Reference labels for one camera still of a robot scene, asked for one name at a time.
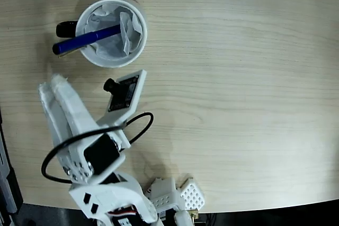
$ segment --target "white robotic arm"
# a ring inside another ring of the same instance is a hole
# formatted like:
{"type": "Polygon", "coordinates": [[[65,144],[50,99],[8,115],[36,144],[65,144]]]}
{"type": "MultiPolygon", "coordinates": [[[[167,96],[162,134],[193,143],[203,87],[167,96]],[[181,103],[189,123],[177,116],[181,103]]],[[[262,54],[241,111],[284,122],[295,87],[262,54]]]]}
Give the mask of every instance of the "white robotic arm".
{"type": "MultiPolygon", "coordinates": [[[[158,179],[146,197],[132,176],[116,171],[126,158],[124,149],[131,147],[123,128],[139,118],[126,123],[136,111],[145,78],[146,72],[141,70],[117,82],[107,80],[104,90],[111,97],[105,115],[98,121],[93,120],[79,95],[61,75],[54,75],[51,83],[41,84],[39,95],[55,147],[46,156],[41,171],[50,180],[72,184],[70,195],[98,225],[192,226],[187,210],[204,205],[202,192],[193,180],[177,190],[174,179],[158,179]],[[70,180],[46,173],[54,155],[70,180]]],[[[151,117],[146,130],[153,115],[143,115],[151,117]]]]}

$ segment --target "wooden table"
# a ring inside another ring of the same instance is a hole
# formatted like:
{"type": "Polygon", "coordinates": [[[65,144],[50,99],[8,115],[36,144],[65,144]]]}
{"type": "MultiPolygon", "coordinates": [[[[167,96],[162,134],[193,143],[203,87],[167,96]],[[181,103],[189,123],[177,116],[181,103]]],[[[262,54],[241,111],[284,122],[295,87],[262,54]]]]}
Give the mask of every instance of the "wooden table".
{"type": "MultiPolygon", "coordinates": [[[[0,107],[26,203],[76,208],[68,185],[40,173],[52,142],[38,84],[69,77],[99,118],[106,79],[139,69],[148,76],[137,113],[152,111],[155,122],[120,169],[143,186],[194,176],[204,212],[339,198],[338,0],[137,0],[149,37],[135,62],[103,69],[79,52],[57,59],[56,24],[94,1],[1,0],[0,107]]],[[[49,172],[64,176],[56,161],[49,172]]]]}

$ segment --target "cup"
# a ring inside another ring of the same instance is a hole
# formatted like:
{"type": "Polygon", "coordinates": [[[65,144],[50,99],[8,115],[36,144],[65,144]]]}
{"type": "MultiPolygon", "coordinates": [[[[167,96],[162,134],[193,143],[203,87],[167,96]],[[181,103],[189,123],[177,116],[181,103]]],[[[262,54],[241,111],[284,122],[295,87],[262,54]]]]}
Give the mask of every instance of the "cup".
{"type": "Polygon", "coordinates": [[[66,21],[59,23],[56,28],[56,34],[58,37],[61,38],[72,38],[82,35],[84,33],[84,27],[87,24],[87,20],[90,14],[93,13],[93,11],[98,7],[107,3],[118,4],[123,7],[129,8],[139,18],[142,27],[142,38],[139,43],[139,46],[136,48],[134,52],[122,58],[112,58],[112,59],[102,58],[96,54],[95,49],[90,45],[80,48],[80,52],[89,62],[97,66],[107,68],[123,67],[137,59],[137,57],[141,54],[142,50],[144,49],[147,40],[147,21],[145,12],[141,8],[141,6],[133,0],[100,0],[98,2],[95,2],[94,4],[90,5],[80,15],[78,21],[66,21]]]}

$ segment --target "blue pen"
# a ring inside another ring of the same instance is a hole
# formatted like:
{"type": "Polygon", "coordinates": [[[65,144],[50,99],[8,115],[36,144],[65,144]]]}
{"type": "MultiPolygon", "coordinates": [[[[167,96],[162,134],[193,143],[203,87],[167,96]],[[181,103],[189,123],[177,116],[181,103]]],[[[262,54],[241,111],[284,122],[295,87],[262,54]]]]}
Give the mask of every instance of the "blue pen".
{"type": "Polygon", "coordinates": [[[106,29],[101,29],[87,34],[82,34],[79,35],[78,37],[74,37],[63,42],[58,42],[53,45],[52,50],[55,55],[59,55],[67,51],[81,48],[83,46],[94,43],[101,39],[111,37],[112,35],[119,34],[120,32],[121,32],[120,25],[111,26],[106,29]]]}

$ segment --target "wire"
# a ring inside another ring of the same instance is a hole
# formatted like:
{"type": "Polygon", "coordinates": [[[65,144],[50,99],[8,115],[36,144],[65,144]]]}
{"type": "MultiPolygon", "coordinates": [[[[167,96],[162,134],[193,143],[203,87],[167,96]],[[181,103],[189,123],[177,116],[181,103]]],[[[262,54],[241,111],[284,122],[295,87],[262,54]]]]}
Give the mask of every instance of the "wire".
{"type": "Polygon", "coordinates": [[[148,121],[148,124],[142,129],[141,132],[139,132],[134,138],[132,138],[129,143],[132,145],[135,141],[137,141],[145,132],[147,132],[147,130],[150,128],[150,126],[152,125],[153,123],[153,120],[154,120],[154,116],[152,113],[150,112],[144,112],[144,113],[141,113],[135,117],[133,117],[130,121],[128,121],[126,123],[126,126],[129,126],[131,123],[133,123],[134,121],[144,117],[144,116],[149,116],[149,121],[148,121]]]}
{"type": "Polygon", "coordinates": [[[134,138],[132,138],[129,141],[130,144],[132,144],[136,140],[138,140],[150,128],[150,126],[152,125],[153,120],[154,120],[154,116],[153,116],[152,113],[144,112],[144,113],[141,113],[141,114],[137,115],[136,117],[134,117],[133,119],[131,119],[127,123],[124,123],[124,124],[122,124],[120,126],[111,126],[111,127],[108,127],[108,128],[102,128],[102,129],[97,129],[97,130],[90,131],[90,132],[85,132],[85,133],[79,134],[77,136],[73,136],[73,137],[65,140],[63,143],[61,143],[61,144],[57,145],[55,148],[53,148],[46,155],[46,157],[43,160],[42,165],[41,165],[41,173],[42,173],[42,175],[45,178],[47,178],[49,180],[52,180],[54,182],[59,182],[59,183],[64,183],[64,184],[71,184],[72,181],[69,180],[69,179],[58,178],[58,177],[55,177],[55,176],[51,176],[51,175],[49,175],[47,173],[47,166],[49,165],[49,163],[51,162],[51,160],[53,159],[54,156],[56,156],[60,151],[62,151],[63,149],[69,147],[70,145],[72,145],[73,143],[75,143],[75,142],[77,142],[79,140],[82,140],[82,139],[85,139],[85,138],[88,138],[88,137],[91,137],[91,136],[94,136],[94,135],[103,134],[103,133],[106,133],[106,132],[121,130],[121,129],[127,127],[128,125],[130,125],[131,123],[133,123],[134,121],[136,121],[139,118],[144,117],[144,116],[150,116],[150,120],[149,120],[148,124],[145,126],[145,128],[141,132],[139,132],[134,138]]]}

